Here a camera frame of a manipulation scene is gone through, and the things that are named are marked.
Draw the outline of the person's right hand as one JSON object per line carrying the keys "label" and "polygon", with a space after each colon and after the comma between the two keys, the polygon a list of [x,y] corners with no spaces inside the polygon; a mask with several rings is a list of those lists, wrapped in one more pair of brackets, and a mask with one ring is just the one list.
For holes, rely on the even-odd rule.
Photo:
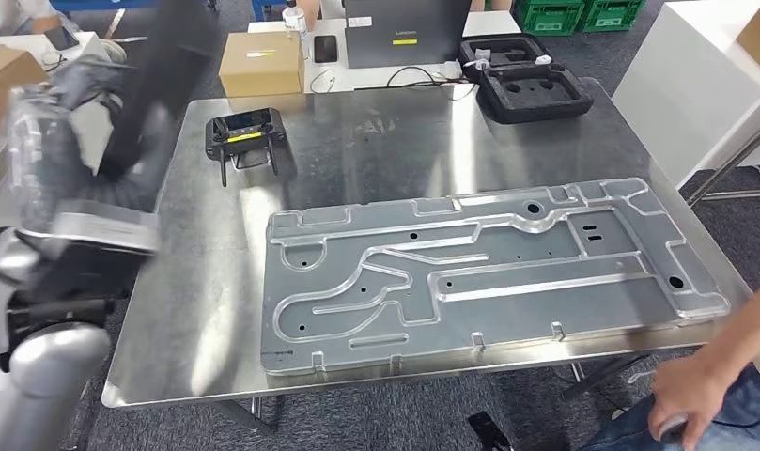
{"label": "person's right hand", "polygon": [[739,371],[699,353],[659,364],[651,384],[654,404],[649,431],[659,440],[669,425],[682,418],[680,444],[692,450],[711,420],[720,412],[727,389]]}

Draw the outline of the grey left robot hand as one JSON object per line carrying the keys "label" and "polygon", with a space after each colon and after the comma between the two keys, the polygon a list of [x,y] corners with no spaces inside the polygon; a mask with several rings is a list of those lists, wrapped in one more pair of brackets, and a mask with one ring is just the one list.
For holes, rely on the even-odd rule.
{"label": "grey left robot hand", "polygon": [[62,202],[72,199],[152,212],[172,158],[177,122],[161,104],[149,107],[134,150],[140,156],[116,181],[85,164],[70,115],[102,94],[122,95],[128,69],[98,56],[76,59],[49,80],[11,90],[7,145],[20,225],[44,234]]}

